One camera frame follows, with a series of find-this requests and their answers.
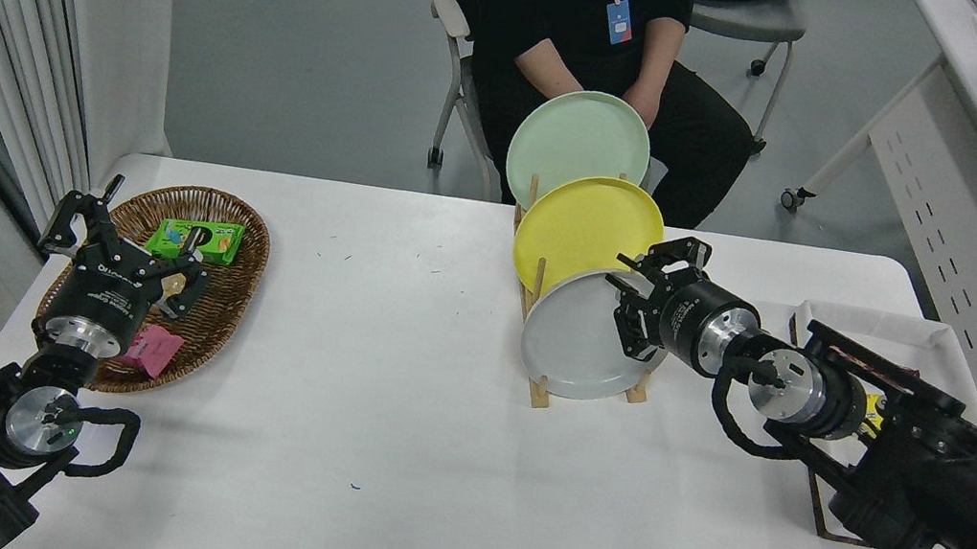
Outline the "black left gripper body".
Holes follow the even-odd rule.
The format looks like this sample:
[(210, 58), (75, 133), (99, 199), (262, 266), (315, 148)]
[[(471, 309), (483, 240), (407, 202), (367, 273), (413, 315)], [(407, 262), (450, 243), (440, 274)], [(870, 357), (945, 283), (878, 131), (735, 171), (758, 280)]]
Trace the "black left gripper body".
[(161, 296), (162, 265), (126, 242), (114, 255), (118, 262), (96, 243), (78, 248), (67, 279), (44, 310), (46, 331), (64, 332), (77, 323), (100, 328), (114, 341), (128, 343), (136, 336), (148, 309)]

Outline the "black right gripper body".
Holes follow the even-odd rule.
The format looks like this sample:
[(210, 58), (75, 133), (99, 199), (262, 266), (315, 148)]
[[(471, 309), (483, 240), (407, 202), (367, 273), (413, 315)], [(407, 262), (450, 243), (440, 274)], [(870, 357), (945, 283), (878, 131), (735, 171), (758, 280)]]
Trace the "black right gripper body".
[(654, 303), (660, 345), (696, 373), (716, 375), (729, 345), (757, 330), (757, 309), (709, 280), (662, 281)]

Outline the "person's left hand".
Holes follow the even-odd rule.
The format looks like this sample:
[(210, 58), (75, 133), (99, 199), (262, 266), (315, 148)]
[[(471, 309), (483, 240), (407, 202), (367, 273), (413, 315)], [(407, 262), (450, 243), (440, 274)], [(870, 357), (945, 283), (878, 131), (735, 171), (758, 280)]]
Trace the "person's left hand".
[(641, 121), (644, 122), (644, 126), (651, 130), (653, 124), (657, 122), (657, 116), (661, 109), (661, 96), (662, 92), (658, 84), (636, 81), (635, 84), (626, 89), (622, 99), (636, 111)]

